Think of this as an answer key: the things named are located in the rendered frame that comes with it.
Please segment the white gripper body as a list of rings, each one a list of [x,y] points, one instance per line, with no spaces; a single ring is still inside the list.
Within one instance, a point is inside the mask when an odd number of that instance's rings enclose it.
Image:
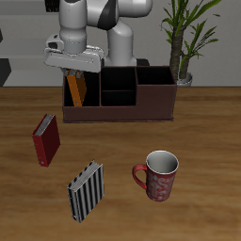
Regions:
[[[66,54],[59,50],[46,48],[43,62],[52,67],[79,70],[84,72],[100,72],[104,51],[99,47],[87,46],[87,49],[78,55]]]

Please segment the orange book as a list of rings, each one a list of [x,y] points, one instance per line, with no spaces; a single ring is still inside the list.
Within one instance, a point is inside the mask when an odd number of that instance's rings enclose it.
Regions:
[[[84,74],[81,75],[81,78],[76,78],[75,75],[68,75],[67,80],[72,95],[73,105],[82,106],[87,93],[87,86]]]

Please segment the red book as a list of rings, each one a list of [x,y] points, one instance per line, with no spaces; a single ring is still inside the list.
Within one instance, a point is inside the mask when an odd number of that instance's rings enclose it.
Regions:
[[[60,146],[56,116],[45,114],[32,137],[40,166],[48,167]]]

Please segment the dark brown desk caddy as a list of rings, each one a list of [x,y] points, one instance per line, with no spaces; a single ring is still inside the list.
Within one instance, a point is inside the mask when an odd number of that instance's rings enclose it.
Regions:
[[[75,106],[63,83],[63,121],[171,121],[177,85],[167,66],[104,67],[85,74],[87,94]]]

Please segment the black white striped book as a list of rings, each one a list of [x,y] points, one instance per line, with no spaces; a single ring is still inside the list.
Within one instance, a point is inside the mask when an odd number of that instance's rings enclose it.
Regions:
[[[72,218],[81,223],[104,196],[103,166],[92,160],[67,186]]]

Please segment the black background block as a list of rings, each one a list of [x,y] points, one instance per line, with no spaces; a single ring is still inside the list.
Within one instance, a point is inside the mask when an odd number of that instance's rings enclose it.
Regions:
[[[0,87],[3,87],[11,74],[11,67],[8,58],[0,58]]]

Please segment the green pot plant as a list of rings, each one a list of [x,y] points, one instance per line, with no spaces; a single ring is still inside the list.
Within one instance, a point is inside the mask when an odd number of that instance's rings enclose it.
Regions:
[[[215,26],[201,36],[206,20],[192,25],[204,12],[221,2],[221,0],[210,0],[203,4],[203,1],[190,9],[189,0],[171,0],[171,11],[164,8],[168,18],[165,18],[162,24],[167,23],[170,27],[170,30],[166,29],[169,37],[167,42],[171,45],[169,65],[178,87],[190,87],[192,84],[192,74],[187,71],[190,59],[194,56],[200,57],[200,49],[205,45],[217,42],[217,39],[212,39]]]

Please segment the red patterned mug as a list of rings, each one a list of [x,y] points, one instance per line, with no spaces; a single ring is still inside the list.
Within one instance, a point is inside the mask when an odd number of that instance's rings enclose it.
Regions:
[[[167,151],[154,151],[147,156],[145,165],[138,164],[133,167],[132,175],[152,201],[161,202],[169,198],[178,167],[179,161],[174,154]],[[145,183],[136,176],[139,170],[144,170],[146,173]]]

